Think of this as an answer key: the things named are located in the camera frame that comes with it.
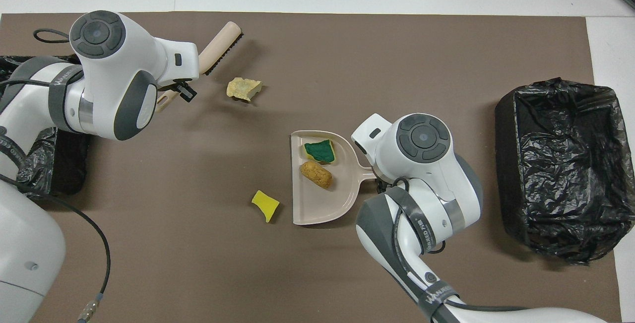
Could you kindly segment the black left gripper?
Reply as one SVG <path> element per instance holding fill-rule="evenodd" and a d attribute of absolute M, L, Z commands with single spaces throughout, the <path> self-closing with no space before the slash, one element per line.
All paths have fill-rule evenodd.
<path fill-rule="evenodd" d="M 179 93 L 184 101 L 192 101 L 197 92 L 189 85 L 189 80 L 174 80 L 173 90 Z"/>

